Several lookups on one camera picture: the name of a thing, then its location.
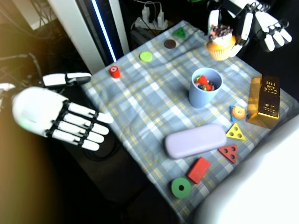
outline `cup rim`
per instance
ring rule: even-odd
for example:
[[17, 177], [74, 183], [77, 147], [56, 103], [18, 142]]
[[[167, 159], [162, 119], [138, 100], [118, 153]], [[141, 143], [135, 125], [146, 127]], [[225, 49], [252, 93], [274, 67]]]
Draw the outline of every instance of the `cup rim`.
[[215, 69], [208, 68], [208, 67], [203, 67], [203, 68], [196, 69], [196, 70], [192, 73], [192, 76], [191, 76], [191, 83], [192, 83], [192, 85], [193, 85], [194, 87], [196, 87], [196, 89], [198, 89], [199, 91], [202, 91], [202, 92], [215, 92], [215, 91], [218, 91], [218, 90], [220, 89], [220, 86], [219, 86], [216, 90], [213, 90], [213, 91], [204, 91], [204, 90], [198, 88], [198, 87], [195, 85], [195, 83], [194, 83], [194, 81], [193, 81], [193, 75], [194, 75], [195, 72], [197, 72], [198, 70], [201, 70], [201, 69], [208, 69], [208, 70], [212, 70], [212, 71], [216, 72], [216, 73], [219, 75], [220, 80], [221, 80], [220, 86], [222, 86], [223, 79], [222, 79], [222, 75], [220, 74], [220, 72], [217, 71], [217, 70], [215, 70]]

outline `plaid tablecloth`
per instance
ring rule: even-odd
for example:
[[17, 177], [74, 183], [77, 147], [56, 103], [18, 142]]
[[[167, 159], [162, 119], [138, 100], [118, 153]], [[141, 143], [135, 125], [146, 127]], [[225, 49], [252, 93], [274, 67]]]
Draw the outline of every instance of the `plaid tablecloth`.
[[[183, 27], [186, 38], [172, 36]], [[164, 41], [174, 39], [176, 48], [167, 49]], [[196, 206], [235, 167], [217, 149], [195, 156], [172, 160], [167, 157], [164, 139], [167, 135], [206, 124], [220, 124], [227, 131], [230, 121], [229, 106], [247, 108], [249, 84], [259, 72], [237, 57], [217, 62], [205, 49], [204, 33], [186, 21], [155, 37], [124, 57], [115, 65], [121, 78], [111, 78], [108, 67], [93, 75], [83, 89], [94, 105], [114, 117], [111, 128], [146, 176], [166, 198], [178, 216], [186, 220]], [[149, 63], [139, 59], [143, 51], [151, 51]], [[188, 89], [192, 73], [201, 67], [210, 67], [223, 75], [224, 84], [216, 97], [202, 109], [191, 107]], [[295, 99], [281, 91], [281, 119], [298, 108]], [[240, 163], [270, 131], [256, 125], [237, 122], [246, 140], [228, 140], [238, 144]], [[185, 199], [177, 199], [170, 189], [172, 180], [185, 176], [188, 169], [203, 156], [212, 165], [199, 184], [192, 184], [192, 192]]]

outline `gold bar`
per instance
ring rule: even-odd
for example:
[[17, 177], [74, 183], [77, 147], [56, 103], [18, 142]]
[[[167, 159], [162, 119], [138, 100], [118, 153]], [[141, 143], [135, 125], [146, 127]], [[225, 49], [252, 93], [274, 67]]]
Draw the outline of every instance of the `gold bar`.
[[251, 80], [248, 99], [248, 123], [272, 129], [279, 120], [280, 81], [259, 75]]

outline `green disc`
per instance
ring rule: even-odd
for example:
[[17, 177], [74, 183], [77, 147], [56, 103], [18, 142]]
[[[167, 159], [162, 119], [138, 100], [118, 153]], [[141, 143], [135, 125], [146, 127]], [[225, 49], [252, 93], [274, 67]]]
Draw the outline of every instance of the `green disc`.
[[191, 192], [191, 184], [183, 177], [177, 178], [171, 184], [171, 191], [177, 198], [188, 197]]
[[150, 62], [153, 60], [153, 54], [149, 51], [142, 52], [139, 57], [144, 62]]
[[176, 31], [174, 31], [172, 33], [172, 35], [178, 36], [178, 37], [181, 37], [181, 38], [185, 38], [186, 37], [185, 31], [184, 31], [184, 29], [182, 27], [179, 28], [179, 29], [177, 29]]

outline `purple case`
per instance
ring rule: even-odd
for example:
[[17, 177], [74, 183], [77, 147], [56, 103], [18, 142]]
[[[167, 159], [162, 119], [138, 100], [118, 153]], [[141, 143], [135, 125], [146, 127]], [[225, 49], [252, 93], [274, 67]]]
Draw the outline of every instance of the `purple case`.
[[217, 149], [226, 144], [227, 138], [218, 124], [205, 125], [170, 134], [165, 139], [168, 155], [179, 159]]

